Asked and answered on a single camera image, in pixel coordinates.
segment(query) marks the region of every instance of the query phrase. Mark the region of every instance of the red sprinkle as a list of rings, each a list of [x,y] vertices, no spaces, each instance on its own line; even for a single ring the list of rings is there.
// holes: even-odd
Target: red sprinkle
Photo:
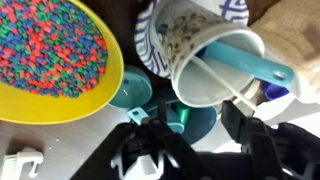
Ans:
[[[22,4],[18,3],[18,2],[12,2],[11,3],[12,7],[16,8],[16,9],[19,9],[21,11],[24,11],[24,7]]]

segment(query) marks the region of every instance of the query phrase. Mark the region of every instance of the white surface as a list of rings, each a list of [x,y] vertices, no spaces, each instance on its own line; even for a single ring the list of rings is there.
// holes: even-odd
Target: white surface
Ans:
[[[295,96],[291,93],[275,99],[273,101],[264,102],[258,106],[258,110],[253,117],[266,121],[281,114],[293,102]]]

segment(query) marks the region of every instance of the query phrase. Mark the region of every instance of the white paper cup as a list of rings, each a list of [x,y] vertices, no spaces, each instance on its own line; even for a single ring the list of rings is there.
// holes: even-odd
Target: white paper cup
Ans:
[[[208,107],[231,98],[233,94],[227,88],[190,59],[216,40],[263,57],[265,47],[261,38],[246,26],[226,21],[189,1],[175,0],[159,7],[154,24],[155,29],[164,29],[160,36],[158,32],[158,38],[177,97],[191,107]],[[239,91],[253,79],[217,61],[205,62]]]

